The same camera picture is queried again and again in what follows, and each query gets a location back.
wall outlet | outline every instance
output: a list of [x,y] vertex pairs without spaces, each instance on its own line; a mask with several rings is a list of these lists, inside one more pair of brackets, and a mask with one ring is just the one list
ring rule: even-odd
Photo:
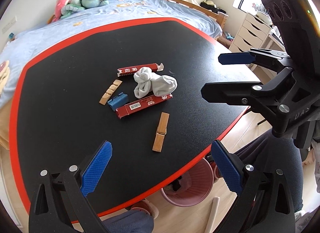
[[9,21],[3,28],[2,28],[2,34],[4,34],[7,30],[10,29],[12,25],[14,25],[17,22],[17,16],[13,17],[11,21]]

red cardboard box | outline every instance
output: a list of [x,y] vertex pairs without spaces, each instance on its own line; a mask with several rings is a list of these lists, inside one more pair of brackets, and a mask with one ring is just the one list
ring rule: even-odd
[[132,75],[132,74],[136,73],[142,67],[149,67],[149,68],[151,68],[151,70],[153,72],[162,71],[164,69],[164,66],[162,63],[160,65],[158,65],[157,63],[153,63],[153,64],[126,67],[126,68],[118,69],[118,77]]
[[150,107],[152,105],[161,103],[163,101],[166,101],[170,98],[172,98],[172,94],[164,95],[164,96],[155,96],[151,95],[142,99],[139,99],[137,101],[134,101],[132,103],[126,104],[122,107],[119,107],[116,109],[116,114],[119,119],[126,115],[130,115],[132,113],[138,112],[142,109],[145,109],[147,107]]

plush toy pile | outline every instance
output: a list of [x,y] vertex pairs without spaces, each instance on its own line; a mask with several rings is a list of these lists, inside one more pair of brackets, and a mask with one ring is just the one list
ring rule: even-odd
[[104,6],[107,4],[109,4],[108,0],[58,0],[54,10],[54,15],[49,19],[48,23],[67,18],[73,13],[77,13],[85,9]]

desk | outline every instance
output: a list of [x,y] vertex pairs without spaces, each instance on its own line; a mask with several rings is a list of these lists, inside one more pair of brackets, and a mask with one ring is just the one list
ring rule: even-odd
[[281,44],[272,33],[268,34],[264,44],[261,47],[262,49],[273,49],[273,50],[281,50],[285,51],[285,47]]
[[[245,65],[218,62],[225,47],[173,18],[119,22],[66,39],[23,69],[12,103],[10,155],[27,211],[40,172],[61,172],[108,140],[112,158],[88,200],[99,216],[129,206],[183,174],[222,138],[245,107],[210,104],[206,82],[257,81]],[[117,69],[163,63],[161,75],[177,79],[173,98],[119,120],[99,104]],[[133,76],[114,95],[135,101]],[[161,112],[170,113],[162,152],[152,151]],[[71,220],[76,220],[66,202]]]

bag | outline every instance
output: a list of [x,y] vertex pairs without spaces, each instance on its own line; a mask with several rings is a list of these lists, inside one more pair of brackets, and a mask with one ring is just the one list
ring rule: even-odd
[[222,13],[227,13],[225,10],[222,10],[220,8],[216,8],[214,7],[213,5],[210,5],[210,4],[207,4],[205,2],[202,2],[200,4],[200,6],[204,9],[207,9],[207,10],[211,10],[213,13],[218,13],[218,12],[222,12]]

